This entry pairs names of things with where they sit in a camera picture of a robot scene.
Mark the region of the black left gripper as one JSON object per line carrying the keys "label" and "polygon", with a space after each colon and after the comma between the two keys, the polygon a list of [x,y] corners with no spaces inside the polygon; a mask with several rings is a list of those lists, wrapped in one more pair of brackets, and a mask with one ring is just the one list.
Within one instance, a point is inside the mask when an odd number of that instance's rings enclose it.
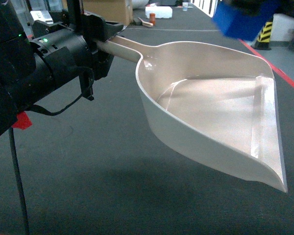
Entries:
{"label": "black left gripper", "polygon": [[55,89],[78,77],[82,97],[93,100],[93,82],[107,76],[114,58],[101,52],[97,43],[116,36],[123,24],[85,11],[81,0],[69,0],[67,6],[49,12],[53,23],[32,23],[32,42],[50,70]]}

